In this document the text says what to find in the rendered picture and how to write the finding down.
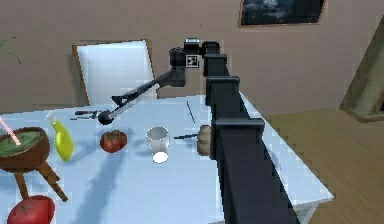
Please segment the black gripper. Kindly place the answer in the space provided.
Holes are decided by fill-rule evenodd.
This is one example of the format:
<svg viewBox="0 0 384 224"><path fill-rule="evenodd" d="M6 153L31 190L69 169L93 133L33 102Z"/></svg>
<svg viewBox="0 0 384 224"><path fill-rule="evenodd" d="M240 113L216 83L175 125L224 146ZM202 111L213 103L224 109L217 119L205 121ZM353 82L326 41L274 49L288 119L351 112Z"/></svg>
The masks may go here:
<svg viewBox="0 0 384 224"><path fill-rule="evenodd" d="M133 107L138 101L156 99L158 84L160 87L184 87L186 84L186 53L183 48L176 47L169 50L169 64L171 68L160 75L157 81L151 80L135 89L129 90L123 95L112 96L111 99L117 107L113 111L102 111L98 115L99 123L109 125L117 116Z"/></svg>

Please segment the dark red tomato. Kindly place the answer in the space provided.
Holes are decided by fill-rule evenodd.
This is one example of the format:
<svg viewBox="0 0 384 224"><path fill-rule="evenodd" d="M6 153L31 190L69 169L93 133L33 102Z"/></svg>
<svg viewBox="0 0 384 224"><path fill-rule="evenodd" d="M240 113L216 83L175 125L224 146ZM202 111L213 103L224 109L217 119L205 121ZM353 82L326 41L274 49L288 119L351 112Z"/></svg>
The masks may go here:
<svg viewBox="0 0 384 224"><path fill-rule="evenodd" d="M108 153L115 153L125 147L128 138L124 132L113 130L105 132L100 139L100 147Z"/></svg>

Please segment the white translucent cup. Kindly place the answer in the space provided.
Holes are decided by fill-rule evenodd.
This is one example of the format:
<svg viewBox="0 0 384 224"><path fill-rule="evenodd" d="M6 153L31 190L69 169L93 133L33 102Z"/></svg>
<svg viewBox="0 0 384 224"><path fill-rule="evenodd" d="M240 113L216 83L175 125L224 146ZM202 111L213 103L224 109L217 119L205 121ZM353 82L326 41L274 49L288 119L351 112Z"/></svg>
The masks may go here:
<svg viewBox="0 0 384 224"><path fill-rule="evenodd" d="M162 164L168 160L168 147L170 144L169 132L165 127L153 127L146 134L147 146L152 152L152 160Z"/></svg>

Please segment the thin black pencil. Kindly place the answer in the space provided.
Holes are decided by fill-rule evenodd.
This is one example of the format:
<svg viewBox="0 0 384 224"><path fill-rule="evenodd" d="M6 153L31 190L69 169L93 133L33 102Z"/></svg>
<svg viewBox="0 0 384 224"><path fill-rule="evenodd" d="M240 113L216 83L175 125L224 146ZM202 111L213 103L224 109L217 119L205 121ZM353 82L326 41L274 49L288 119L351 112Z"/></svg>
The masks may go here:
<svg viewBox="0 0 384 224"><path fill-rule="evenodd" d="M195 120L194 115L193 115L193 113L192 113L192 110L191 110L189 101L186 101L186 105L187 105L187 108L188 108L188 111L189 111L189 114L190 114L190 116L191 116L191 119L192 119L193 123L196 123L196 120Z"/></svg>

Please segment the yellow spray bottle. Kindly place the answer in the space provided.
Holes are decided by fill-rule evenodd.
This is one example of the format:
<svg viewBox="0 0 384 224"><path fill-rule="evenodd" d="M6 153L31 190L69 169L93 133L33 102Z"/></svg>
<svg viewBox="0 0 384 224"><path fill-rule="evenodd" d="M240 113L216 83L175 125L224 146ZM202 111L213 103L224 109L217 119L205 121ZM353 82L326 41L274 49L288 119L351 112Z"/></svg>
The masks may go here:
<svg viewBox="0 0 384 224"><path fill-rule="evenodd" d="M53 111L50 111L47 114L46 119L55 131L54 145L56 152L63 161L68 161L72 157L74 151L71 136L64 125L56 118Z"/></svg>

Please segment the white table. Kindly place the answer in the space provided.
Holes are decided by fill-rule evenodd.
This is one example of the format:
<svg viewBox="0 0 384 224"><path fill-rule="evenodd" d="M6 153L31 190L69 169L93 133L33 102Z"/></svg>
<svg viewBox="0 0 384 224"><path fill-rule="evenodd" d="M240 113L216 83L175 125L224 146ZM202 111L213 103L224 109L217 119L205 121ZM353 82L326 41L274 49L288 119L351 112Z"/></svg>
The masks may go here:
<svg viewBox="0 0 384 224"><path fill-rule="evenodd" d="M141 102L108 127L95 120L70 120L71 108L55 114L75 144L70 161L56 153L48 158L68 200L58 198L39 173L26 176L31 194L53 198L52 224L225 224L217 162L200 156L193 138L174 139L211 123L204 97ZM165 127L170 136L168 160L162 164L152 160L147 146L146 134L153 127ZM128 141L108 153L100 139L113 130L124 132ZM266 122L262 140L300 224L308 224L332 194Z"/></svg>

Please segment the brown pepper mill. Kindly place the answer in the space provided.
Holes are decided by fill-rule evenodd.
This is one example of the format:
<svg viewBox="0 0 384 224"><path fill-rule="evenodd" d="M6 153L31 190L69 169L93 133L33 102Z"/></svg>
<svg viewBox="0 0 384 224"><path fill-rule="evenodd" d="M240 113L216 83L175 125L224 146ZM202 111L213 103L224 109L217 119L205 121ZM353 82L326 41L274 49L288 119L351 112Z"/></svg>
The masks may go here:
<svg viewBox="0 0 384 224"><path fill-rule="evenodd" d="M210 155L211 127L202 125L197 135L197 152L200 156Z"/></svg>

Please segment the brown bowl on wooden stand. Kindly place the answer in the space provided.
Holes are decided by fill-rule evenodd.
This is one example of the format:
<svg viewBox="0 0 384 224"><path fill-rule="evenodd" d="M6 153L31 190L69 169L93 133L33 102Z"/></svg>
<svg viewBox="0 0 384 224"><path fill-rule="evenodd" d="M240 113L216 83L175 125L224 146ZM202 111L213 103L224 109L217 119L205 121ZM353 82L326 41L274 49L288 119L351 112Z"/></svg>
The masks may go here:
<svg viewBox="0 0 384 224"><path fill-rule="evenodd" d="M16 129L14 133L20 134L27 131L38 132L41 135L41 139L23 152L0 157L0 169L14 175L23 199L29 197L24 174L38 171L59 198L66 202L68 197L58 185L60 178L47 162L50 153L50 143L46 132L40 127L24 127Z"/></svg>

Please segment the pink straw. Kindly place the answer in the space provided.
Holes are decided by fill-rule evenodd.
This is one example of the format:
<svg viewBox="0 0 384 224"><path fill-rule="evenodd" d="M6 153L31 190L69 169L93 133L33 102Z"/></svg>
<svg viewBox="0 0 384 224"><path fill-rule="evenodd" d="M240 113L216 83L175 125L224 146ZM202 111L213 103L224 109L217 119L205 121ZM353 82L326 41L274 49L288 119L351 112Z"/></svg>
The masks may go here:
<svg viewBox="0 0 384 224"><path fill-rule="evenodd" d="M11 130L11 128L7 125L7 123L0 117L0 124L3 126L3 128L7 131L7 133L10 135L12 140L17 146L21 145L21 142L19 141L18 137L15 135L15 133Z"/></svg>

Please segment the green house plant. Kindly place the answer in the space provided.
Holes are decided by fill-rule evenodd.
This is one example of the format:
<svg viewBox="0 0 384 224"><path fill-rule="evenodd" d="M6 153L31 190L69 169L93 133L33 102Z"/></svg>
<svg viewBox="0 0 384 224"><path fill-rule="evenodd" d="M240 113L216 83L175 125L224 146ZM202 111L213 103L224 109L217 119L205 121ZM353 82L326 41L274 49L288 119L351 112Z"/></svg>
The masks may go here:
<svg viewBox="0 0 384 224"><path fill-rule="evenodd" d="M11 39L17 39L17 37L16 36L9 36L9 37L6 37L6 38L3 38L0 40L0 56L3 56L3 55L13 56L19 64L22 64L20 58L17 56L16 53L11 52L9 50L6 50L4 48L5 44L8 43Z"/></svg>

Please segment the bright red apple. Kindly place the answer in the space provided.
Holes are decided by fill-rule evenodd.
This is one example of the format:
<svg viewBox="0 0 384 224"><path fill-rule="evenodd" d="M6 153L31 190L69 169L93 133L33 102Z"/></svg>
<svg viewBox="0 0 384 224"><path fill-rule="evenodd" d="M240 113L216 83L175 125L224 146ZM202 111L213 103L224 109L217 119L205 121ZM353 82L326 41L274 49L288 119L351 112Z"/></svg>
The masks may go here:
<svg viewBox="0 0 384 224"><path fill-rule="evenodd" d="M6 224L50 224L55 204L47 196L35 195L23 199L9 213Z"/></svg>

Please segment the white chair with wooden frame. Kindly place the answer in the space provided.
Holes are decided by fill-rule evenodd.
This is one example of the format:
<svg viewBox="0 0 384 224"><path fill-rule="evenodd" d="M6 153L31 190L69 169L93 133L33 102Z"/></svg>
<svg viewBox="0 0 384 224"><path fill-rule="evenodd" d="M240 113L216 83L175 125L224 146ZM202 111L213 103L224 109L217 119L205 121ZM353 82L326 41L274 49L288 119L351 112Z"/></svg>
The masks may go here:
<svg viewBox="0 0 384 224"><path fill-rule="evenodd" d="M112 104L112 96L155 79L147 39L82 43L72 52L88 106Z"/></svg>

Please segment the dark framed wall picture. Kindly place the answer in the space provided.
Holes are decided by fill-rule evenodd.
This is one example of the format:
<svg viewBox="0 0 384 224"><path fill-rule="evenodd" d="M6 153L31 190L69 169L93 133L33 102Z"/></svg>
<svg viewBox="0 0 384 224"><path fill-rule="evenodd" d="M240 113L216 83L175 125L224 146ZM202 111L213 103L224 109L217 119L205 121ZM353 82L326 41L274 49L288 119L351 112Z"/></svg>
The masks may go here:
<svg viewBox="0 0 384 224"><path fill-rule="evenodd" d="M317 24L326 0L241 0L240 27Z"/></svg>

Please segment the olive brown door frame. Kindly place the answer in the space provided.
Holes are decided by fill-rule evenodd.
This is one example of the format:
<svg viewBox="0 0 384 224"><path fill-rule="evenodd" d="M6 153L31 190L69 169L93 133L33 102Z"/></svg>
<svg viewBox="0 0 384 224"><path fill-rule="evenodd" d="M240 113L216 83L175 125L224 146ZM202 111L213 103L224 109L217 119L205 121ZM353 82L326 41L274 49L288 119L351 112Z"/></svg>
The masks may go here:
<svg viewBox="0 0 384 224"><path fill-rule="evenodd" d="M378 20L340 109L362 123L384 121L384 15Z"/></svg>

